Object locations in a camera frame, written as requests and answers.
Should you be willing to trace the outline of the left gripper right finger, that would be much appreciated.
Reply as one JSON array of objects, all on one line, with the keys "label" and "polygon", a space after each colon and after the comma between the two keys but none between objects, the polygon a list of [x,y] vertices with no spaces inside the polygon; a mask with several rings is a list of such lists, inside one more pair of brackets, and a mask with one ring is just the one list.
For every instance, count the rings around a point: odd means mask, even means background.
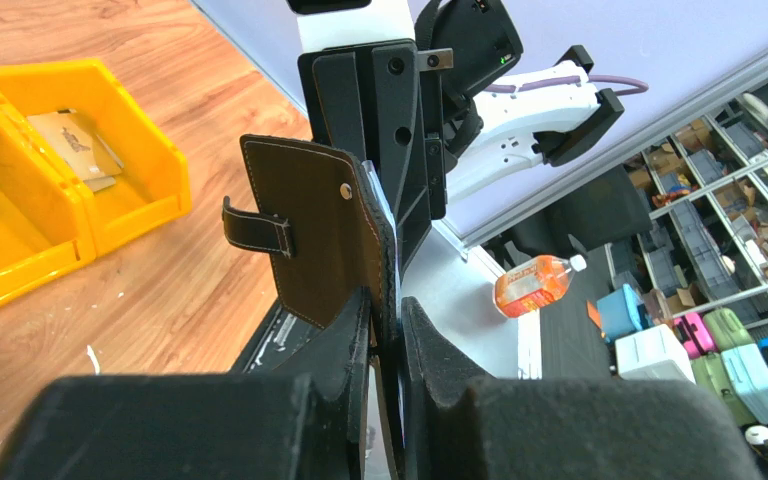
[{"label": "left gripper right finger", "polygon": [[757,479],[740,430],[686,381],[489,375],[402,304],[407,479]]}]

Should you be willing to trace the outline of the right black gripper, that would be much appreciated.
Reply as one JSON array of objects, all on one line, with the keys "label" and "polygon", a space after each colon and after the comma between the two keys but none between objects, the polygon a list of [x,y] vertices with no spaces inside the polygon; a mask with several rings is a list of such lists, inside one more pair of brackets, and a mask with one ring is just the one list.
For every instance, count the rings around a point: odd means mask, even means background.
[{"label": "right black gripper", "polygon": [[451,49],[409,39],[303,53],[297,67],[316,143],[373,162],[395,214],[404,272],[446,213],[440,73]]}]

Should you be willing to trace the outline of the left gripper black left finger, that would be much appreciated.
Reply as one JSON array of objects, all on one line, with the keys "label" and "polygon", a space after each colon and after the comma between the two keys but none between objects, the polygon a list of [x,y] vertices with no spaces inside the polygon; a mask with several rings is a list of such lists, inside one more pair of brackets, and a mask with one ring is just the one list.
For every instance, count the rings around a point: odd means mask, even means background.
[{"label": "left gripper black left finger", "polygon": [[57,379],[22,414],[0,479],[359,479],[371,295],[269,371]]}]

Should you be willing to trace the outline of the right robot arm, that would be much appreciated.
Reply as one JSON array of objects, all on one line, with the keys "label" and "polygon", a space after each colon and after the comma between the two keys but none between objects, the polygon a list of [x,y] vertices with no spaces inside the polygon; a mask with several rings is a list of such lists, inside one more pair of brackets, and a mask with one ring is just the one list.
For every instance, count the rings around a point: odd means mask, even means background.
[{"label": "right robot arm", "polygon": [[571,46],[513,74],[524,48],[500,1],[293,1],[316,143],[373,163],[408,264],[447,205],[590,150],[623,105]]}]

